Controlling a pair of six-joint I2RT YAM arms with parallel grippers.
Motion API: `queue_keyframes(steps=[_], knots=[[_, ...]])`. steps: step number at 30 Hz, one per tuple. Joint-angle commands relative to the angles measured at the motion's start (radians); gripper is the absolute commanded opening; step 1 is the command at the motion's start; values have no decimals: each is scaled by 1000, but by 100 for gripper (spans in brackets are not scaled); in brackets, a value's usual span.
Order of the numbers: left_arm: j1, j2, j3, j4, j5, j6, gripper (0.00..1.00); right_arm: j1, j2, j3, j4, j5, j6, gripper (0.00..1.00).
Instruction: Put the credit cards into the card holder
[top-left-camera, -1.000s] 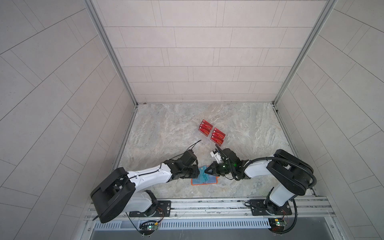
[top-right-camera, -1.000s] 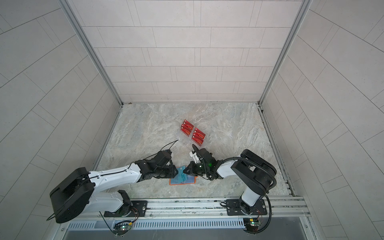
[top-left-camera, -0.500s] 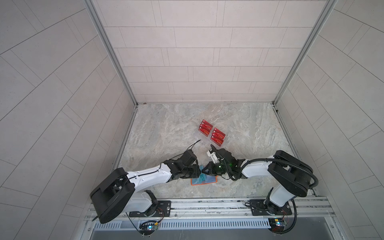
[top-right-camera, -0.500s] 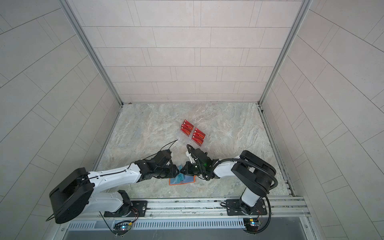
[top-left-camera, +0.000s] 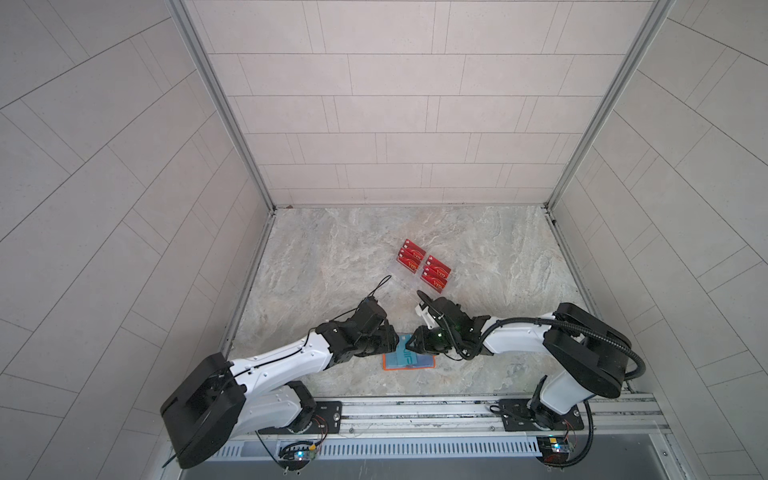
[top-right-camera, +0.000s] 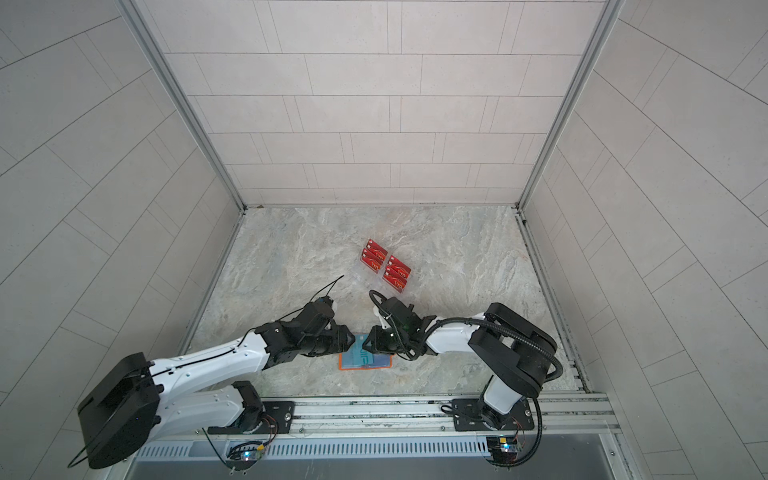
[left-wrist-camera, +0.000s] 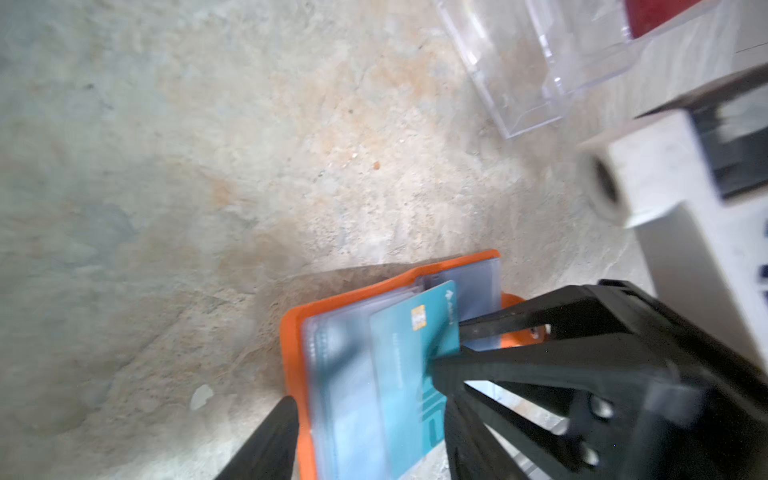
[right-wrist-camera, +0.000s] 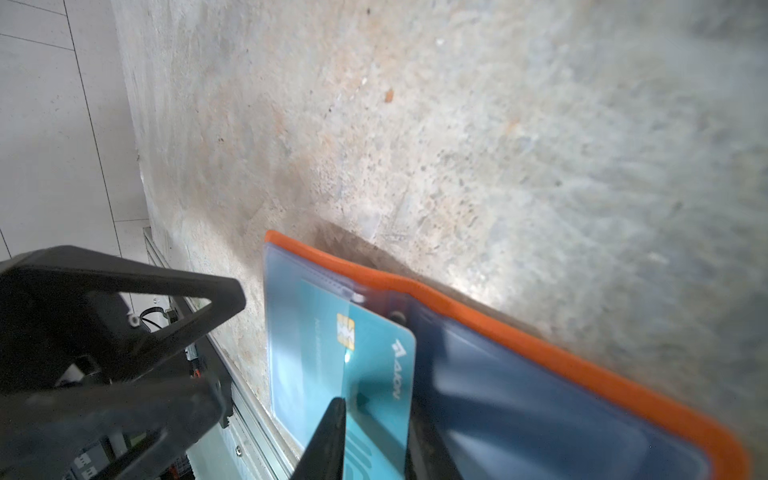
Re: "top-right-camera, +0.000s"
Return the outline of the orange card holder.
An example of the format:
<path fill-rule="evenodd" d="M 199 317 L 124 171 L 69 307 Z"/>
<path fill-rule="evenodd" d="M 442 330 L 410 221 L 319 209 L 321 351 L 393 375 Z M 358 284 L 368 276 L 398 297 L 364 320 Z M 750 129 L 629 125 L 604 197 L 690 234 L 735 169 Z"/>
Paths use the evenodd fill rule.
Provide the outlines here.
<path fill-rule="evenodd" d="M 341 371 L 388 369 L 392 366 L 390 355 L 373 354 L 363 349 L 366 334 L 355 334 L 355 342 L 339 355 L 338 368 Z"/>

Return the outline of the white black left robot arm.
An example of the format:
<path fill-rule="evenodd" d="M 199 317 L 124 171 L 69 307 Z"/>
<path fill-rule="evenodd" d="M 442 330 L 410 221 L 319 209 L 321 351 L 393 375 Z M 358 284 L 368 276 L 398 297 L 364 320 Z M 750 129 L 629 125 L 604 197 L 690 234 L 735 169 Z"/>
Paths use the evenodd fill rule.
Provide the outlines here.
<path fill-rule="evenodd" d="M 243 377 L 298 356 L 348 351 L 355 337 L 334 316 L 324 296 L 238 340 L 171 358 L 124 357 L 78 405 L 84 445 L 68 465 L 110 467 L 152 440 L 196 429 L 207 436 L 265 432 L 274 441 L 289 419 L 271 414 Z"/>

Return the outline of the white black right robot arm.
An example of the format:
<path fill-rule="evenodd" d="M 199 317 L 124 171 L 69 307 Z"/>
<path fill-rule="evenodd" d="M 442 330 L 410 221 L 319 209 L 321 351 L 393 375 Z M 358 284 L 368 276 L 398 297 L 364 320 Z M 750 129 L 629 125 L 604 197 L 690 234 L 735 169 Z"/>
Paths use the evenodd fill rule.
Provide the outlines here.
<path fill-rule="evenodd" d="M 425 355 L 459 352 L 476 355 L 492 371 L 471 417 L 500 430 L 512 421 L 522 399 L 535 400 L 543 386 L 560 378 L 555 340 L 502 303 L 471 317 L 418 316 L 396 297 L 371 290 L 380 324 L 371 329 L 363 349 L 415 361 Z"/>

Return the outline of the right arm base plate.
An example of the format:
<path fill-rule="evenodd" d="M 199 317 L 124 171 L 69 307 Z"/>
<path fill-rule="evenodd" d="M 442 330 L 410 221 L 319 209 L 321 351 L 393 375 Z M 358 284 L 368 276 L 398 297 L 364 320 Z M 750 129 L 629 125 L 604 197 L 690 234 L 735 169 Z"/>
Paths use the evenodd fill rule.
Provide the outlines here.
<path fill-rule="evenodd" d="M 525 398 L 516 401 L 506 414 L 494 410 L 480 398 L 455 398 L 442 405 L 441 410 L 453 419 L 459 432 L 535 429 L 534 411 Z"/>

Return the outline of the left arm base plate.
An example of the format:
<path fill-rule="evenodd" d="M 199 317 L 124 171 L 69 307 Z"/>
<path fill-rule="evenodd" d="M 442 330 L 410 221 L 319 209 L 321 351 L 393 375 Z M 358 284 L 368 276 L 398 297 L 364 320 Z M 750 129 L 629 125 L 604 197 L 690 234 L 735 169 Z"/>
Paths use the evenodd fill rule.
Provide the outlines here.
<path fill-rule="evenodd" d="M 257 413 L 247 407 L 230 425 L 208 427 L 206 432 L 212 435 L 281 435 L 291 429 L 296 404 L 291 401 L 267 401 Z"/>

